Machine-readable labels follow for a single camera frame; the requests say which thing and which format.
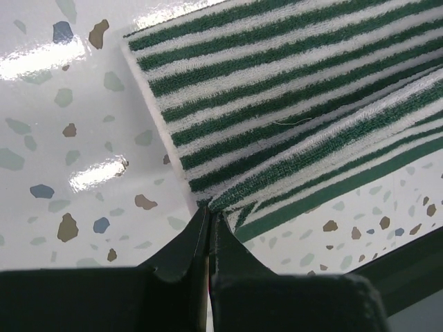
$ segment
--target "terrazzo tabletop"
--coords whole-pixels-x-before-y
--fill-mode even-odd
[[[0,269],[134,266],[190,219],[120,37],[219,0],[17,0],[0,28]],[[245,243],[345,273],[443,225],[443,151]]]

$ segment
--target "light green spot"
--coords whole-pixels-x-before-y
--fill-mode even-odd
[[[408,209],[408,214],[409,214],[410,216],[414,216],[414,214],[415,214],[415,206],[414,206],[414,205],[412,205],[412,206]]]
[[[306,256],[304,256],[301,260],[300,260],[300,266],[308,266],[310,263],[312,263],[312,261],[314,260],[314,254],[307,254]]]
[[[136,246],[135,249],[146,249],[146,248],[149,248],[150,246],[152,246],[152,243],[149,241],[145,241],[142,244],[139,244],[138,246]]]
[[[77,261],[78,268],[96,268],[100,264],[94,258],[82,258]]]
[[[152,142],[152,130],[144,131],[143,133],[137,135],[134,140],[137,145],[147,147]]]
[[[24,34],[26,34],[26,25],[25,23],[23,23],[22,21],[20,21],[19,19],[16,19],[14,21],[14,24],[16,27],[18,27],[18,29],[20,29],[20,31]]]
[[[389,234],[388,234],[387,239],[388,239],[388,240],[391,240],[391,239],[394,237],[394,235],[395,235],[395,230],[391,230],[391,231],[389,232]]]
[[[73,163],[75,163],[77,161],[77,159],[79,157],[80,157],[80,151],[78,151],[78,150],[68,151],[68,153],[66,154],[66,158],[65,158],[66,165],[67,166],[72,165]]]
[[[108,150],[109,152],[112,152],[114,149],[112,149],[112,143],[111,142],[106,142],[105,143],[105,149]]]
[[[67,107],[73,101],[71,89],[59,89],[55,96],[54,102],[60,107]]]
[[[354,220],[359,220],[360,218],[363,218],[364,216],[365,216],[364,213],[356,214],[356,215],[354,216]]]
[[[48,205],[48,211],[56,213],[63,210],[66,206],[69,206],[69,204],[71,204],[71,201],[67,201],[66,199],[59,199],[57,201],[52,201]]]
[[[66,16],[68,21],[75,24],[77,21],[77,10],[75,10],[75,3],[73,0],[55,0],[58,8],[62,11],[62,14]]]
[[[343,261],[340,264],[340,269],[342,271],[346,270],[347,268],[349,268],[352,264],[352,256],[346,256],[345,258],[343,258]]]
[[[114,121],[116,118],[115,117],[113,117],[113,116],[105,116],[104,118],[103,118],[103,122],[112,122],[112,121]]]
[[[255,243],[253,240],[247,241],[245,243],[243,243],[243,246],[248,249],[249,251],[251,251],[254,247],[255,247]]]
[[[406,171],[408,172],[409,175],[414,175],[414,173],[415,173],[415,168],[412,167],[412,166],[408,166],[408,167],[406,168]]]
[[[102,193],[101,192],[98,192],[97,194],[96,194],[96,198],[100,201],[100,202],[103,202],[105,199],[103,198],[103,195],[102,195]]]
[[[38,216],[30,216],[27,220],[27,223],[33,223],[36,221],[39,217]]]
[[[377,192],[379,192],[379,191],[381,190],[381,188],[382,188],[381,185],[379,185],[378,187],[373,187],[373,188],[371,188],[371,189],[369,190],[369,193],[370,193],[371,195],[375,195]]]
[[[275,244],[277,243],[277,238],[273,237],[272,239],[269,240],[269,247],[270,249],[274,248]]]
[[[388,190],[387,192],[385,192],[385,194],[383,195],[383,202],[386,203],[390,197],[390,190]]]
[[[50,71],[43,70],[20,76],[20,78],[27,83],[41,85],[53,78],[53,74]]]
[[[19,171],[23,169],[25,160],[23,157],[12,152],[8,148],[0,149],[0,167],[10,171]]]
[[[303,235],[299,238],[299,240],[304,240],[306,239],[309,235],[311,235],[312,230],[307,230],[306,232],[303,233]]]
[[[33,246],[39,246],[40,244],[43,244],[45,242],[46,237],[36,237],[30,242],[30,244],[32,244]]]
[[[37,143],[35,142],[32,136],[26,135],[24,137],[24,140],[25,140],[25,147],[27,147],[31,151],[37,150]]]
[[[120,209],[119,207],[117,207],[114,210],[109,211],[109,215],[110,216],[121,216],[123,214],[124,209]]]
[[[6,118],[5,121],[8,124],[8,127],[10,127],[15,133],[18,133],[19,135],[30,133],[29,124],[11,118]]]
[[[379,214],[382,214],[383,212],[376,206],[372,209],[372,214],[378,216]]]
[[[182,230],[186,227],[185,221],[178,219],[178,218],[174,218],[173,216],[168,217],[168,223],[175,230]]]
[[[345,204],[343,201],[340,201],[336,205],[334,205],[332,208],[337,211],[343,211],[345,209]]]
[[[106,89],[114,92],[125,90],[125,86],[123,85],[122,81],[120,81],[120,78],[118,78],[118,76],[113,71],[109,71],[105,74],[103,85]]]

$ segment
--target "green and white striped towel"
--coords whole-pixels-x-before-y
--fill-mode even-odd
[[[442,0],[232,0],[124,40],[183,186],[242,241],[443,147]]]

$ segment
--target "towel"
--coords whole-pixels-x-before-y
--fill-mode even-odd
[[[186,196],[242,241],[443,147],[442,0],[230,0],[123,40]]]

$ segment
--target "striped towel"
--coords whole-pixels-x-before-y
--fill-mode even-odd
[[[443,147],[442,0],[232,0],[124,40],[183,186],[242,241]]]

